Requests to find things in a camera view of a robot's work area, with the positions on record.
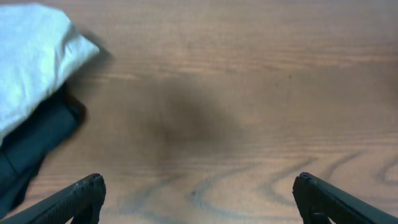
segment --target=wooden surface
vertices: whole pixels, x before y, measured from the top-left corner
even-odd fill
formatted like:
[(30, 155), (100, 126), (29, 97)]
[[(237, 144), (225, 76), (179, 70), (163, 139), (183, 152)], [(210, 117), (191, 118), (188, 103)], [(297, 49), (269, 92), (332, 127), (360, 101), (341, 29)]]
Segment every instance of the wooden surface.
[(93, 172), (100, 223), (301, 223), (315, 174), (398, 216), (398, 2), (58, 0), (108, 52), (20, 210)]

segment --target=folded cloth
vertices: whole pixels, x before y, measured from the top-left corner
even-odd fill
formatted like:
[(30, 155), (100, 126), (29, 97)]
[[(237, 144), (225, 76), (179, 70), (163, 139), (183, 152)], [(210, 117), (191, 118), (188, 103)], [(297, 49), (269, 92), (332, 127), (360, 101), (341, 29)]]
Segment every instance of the folded cloth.
[(24, 200), (46, 154), (81, 123), (80, 105), (65, 102), (62, 88), (4, 138), (0, 147), (0, 218)]
[(40, 4), (0, 6), (0, 145), (98, 52), (62, 11)]

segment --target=fabric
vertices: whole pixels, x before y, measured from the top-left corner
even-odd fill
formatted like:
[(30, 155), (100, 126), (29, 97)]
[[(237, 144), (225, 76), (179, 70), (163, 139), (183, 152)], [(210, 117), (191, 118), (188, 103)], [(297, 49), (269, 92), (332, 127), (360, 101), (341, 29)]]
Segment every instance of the fabric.
[(61, 89), (4, 138), (0, 147), (0, 218), (22, 203), (44, 157), (76, 130), (82, 117), (78, 105), (65, 102)]
[(40, 4), (0, 6), (0, 145), (98, 52), (62, 11)]

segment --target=dark blue cloth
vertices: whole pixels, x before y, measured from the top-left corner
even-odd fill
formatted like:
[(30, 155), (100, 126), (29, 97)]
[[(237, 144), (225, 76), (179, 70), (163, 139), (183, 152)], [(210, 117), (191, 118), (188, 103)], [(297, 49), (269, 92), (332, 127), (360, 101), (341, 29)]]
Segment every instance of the dark blue cloth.
[(80, 124), (79, 107), (66, 103), (64, 94), (62, 89), (45, 100), (4, 138), (0, 147), (0, 218), (22, 203), (44, 157)]

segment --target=black plastic part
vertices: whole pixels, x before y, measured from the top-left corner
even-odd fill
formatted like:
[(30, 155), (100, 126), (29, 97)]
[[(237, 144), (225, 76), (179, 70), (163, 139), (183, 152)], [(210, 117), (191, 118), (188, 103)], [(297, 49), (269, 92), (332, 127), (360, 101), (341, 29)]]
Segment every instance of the black plastic part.
[(398, 218), (309, 173), (296, 177), (293, 195), (304, 224), (398, 223)]
[(105, 194), (103, 177), (91, 174), (0, 224), (56, 224), (72, 217), (72, 224), (98, 223)]

